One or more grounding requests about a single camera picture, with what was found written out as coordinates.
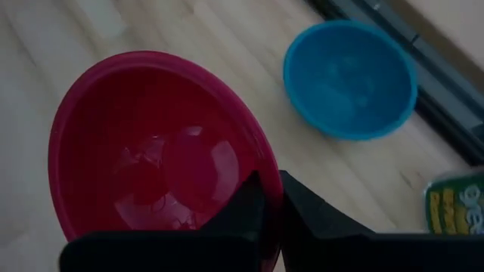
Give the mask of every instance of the plastic bowl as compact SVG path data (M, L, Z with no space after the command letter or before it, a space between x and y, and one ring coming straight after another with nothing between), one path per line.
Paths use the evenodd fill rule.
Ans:
M310 27L289 47L284 84L300 114L336 138L378 138L402 125L417 100L408 56L378 29L344 20Z
M179 57L110 57L67 92L51 130L51 195L68 240L96 230L196 230L258 170L282 185L262 129L234 92Z

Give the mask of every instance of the black plastic piece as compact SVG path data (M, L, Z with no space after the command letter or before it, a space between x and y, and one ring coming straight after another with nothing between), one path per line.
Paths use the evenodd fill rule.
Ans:
M483 236L378 234L281 171L287 272L482 270ZM260 271L266 207L251 175L201 230L93 233L63 250L60 271Z
M284 183L282 253L287 272L482 270L482 236L380 234L326 203L281 172Z
M60 271L259 271L264 207L255 173L201 230L92 233L65 247Z

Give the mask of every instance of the bowl rim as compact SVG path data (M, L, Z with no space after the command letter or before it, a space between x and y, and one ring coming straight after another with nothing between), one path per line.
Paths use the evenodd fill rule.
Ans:
M152 67L183 76L199 85L220 103L231 119L238 123L249 144L256 151L255 165L259 170L264 192L276 208L282 204L282 182L274 154L262 128L242 100L219 78L189 60L159 51L131 51L108 57L86 70L70 87L57 109L48 144L48 176L54 209L68 241L80 233L71 224L65 209L60 177L60 151L64 130L78 102L99 79L135 67Z
M332 128L331 126L326 125L323 122L319 122L303 106L302 101L299 99L299 95L297 95L297 90L293 86L292 79L290 76L290 67L292 65L293 56L296 49L308 36L314 34L315 32L320 32L326 29L333 29L337 27L350 27L378 37L382 42L384 42L386 45L388 45L397 53L398 57L402 60L407 70L407 74L410 79L409 83L411 86L411 90L410 90L411 93L407 101L407 107L400 113L400 116L396 121L385 125L381 129L378 129L370 133L348 133L348 132L339 130L337 128ZM287 49L287 53L284 58L283 70L284 70L283 71L284 87L286 89L287 95L290 98L291 103L294 105L296 110L306 119L306 121L310 125L315 126L319 131L324 132L335 138L341 138L346 140L370 140L373 138L383 137L389 134L390 132L395 131L400 126L402 126L403 123L405 123L405 121L412 114L415 108L415 104L417 103L417 75L416 75L415 68L410 61L410 57L400 47L400 45L397 42L395 42L392 38L390 38L385 32L375 27L360 23L358 21L332 20L328 22L319 23L314 26L310 26L308 29L301 32L293 41L293 43L290 45L290 47Z

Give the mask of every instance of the wooden floor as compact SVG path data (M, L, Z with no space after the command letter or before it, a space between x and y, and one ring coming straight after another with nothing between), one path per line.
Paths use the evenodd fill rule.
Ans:
M73 81L110 55L166 51L215 73L244 100L278 159L378 231L424 229L422 192L466 164L416 114L377 141L309 127L284 93L295 35L321 22L302 0L1 0L0 271L53 271L65 244L51 204L48 133Z

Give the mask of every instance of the red bowl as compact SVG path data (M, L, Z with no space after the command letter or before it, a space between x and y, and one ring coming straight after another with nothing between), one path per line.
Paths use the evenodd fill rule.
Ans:
M51 130L51 195L68 240L96 230L196 230L252 170L280 207L278 167L250 111L213 74L160 52L94 65Z

